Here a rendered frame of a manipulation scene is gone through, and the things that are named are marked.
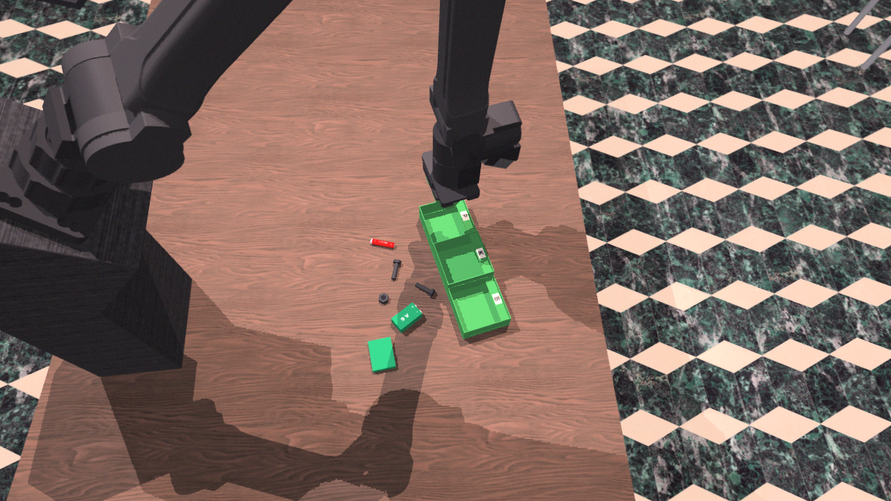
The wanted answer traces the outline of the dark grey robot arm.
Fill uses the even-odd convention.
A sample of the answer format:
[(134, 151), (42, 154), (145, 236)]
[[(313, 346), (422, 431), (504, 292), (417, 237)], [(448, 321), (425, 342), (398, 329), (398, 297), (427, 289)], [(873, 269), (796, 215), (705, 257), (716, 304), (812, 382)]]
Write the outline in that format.
[[(480, 183), (482, 163), (506, 169), (521, 152), (514, 102), (488, 105), (505, 1), (440, 0), (433, 155), (445, 167), (470, 159), (457, 189)], [(120, 183), (182, 167), (188, 121), (290, 3), (161, 0), (139, 28), (117, 22), (105, 39), (71, 47), (63, 87), (49, 86), (44, 116), (0, 169), (0, 216), (85, 242)]]

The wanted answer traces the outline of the green 9v battery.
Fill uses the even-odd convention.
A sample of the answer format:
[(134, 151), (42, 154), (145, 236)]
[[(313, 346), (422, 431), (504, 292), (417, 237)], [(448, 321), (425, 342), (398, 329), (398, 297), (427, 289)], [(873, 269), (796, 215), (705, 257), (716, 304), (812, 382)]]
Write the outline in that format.
[(397, 313), (397, 316), (391, 318), (392, 323), (399, 330), (399, 332), (403, 333), (407, 328), (413, 326), (415, 321), (418, 321), (421, 317), (421, 310), (417, 309), (417, 305), (413, 303), (407, 305), (402, 311)]

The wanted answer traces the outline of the red battery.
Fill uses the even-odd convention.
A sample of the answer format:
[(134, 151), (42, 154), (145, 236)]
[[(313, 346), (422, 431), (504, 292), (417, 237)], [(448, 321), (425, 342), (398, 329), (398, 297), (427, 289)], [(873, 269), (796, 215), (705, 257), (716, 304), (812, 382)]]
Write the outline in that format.
[(388, 242), (388, 241), (374, 240), (374, 239), (370, 239), (370, 244), (374, 244), (377, 246), (389, 247), (389, 248), (395, 247), (395, 242)]

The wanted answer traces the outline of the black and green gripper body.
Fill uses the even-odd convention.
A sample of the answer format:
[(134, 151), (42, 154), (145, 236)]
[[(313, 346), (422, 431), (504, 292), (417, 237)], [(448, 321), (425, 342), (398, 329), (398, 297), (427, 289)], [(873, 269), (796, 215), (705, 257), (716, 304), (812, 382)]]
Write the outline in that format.
[(459, 167), (446, 167), (436, 161), (433, 151), (427, 151), (421, 155), (421, 161), (423, 161), (423, 170), (427, 183), (432, 188), (435, 199), (440, 200), (442, 208), (453, 206), (454, 202), (461, 202), (461, 200), (465, 199), (473, 200), (480, 197), (478, 184), (457, 189), (459, 169), (465, 167), (470, 159)]

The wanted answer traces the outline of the green three-compartment tray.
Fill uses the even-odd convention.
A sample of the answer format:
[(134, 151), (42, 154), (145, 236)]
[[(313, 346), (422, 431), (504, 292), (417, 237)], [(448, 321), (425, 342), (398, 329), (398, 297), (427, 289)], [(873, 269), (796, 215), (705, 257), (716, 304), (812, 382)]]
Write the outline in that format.
[(421, 205), (419, 218), (462, 338), (509, 326), (492, 263), (464, 200), (451, 209), (437, 202)]

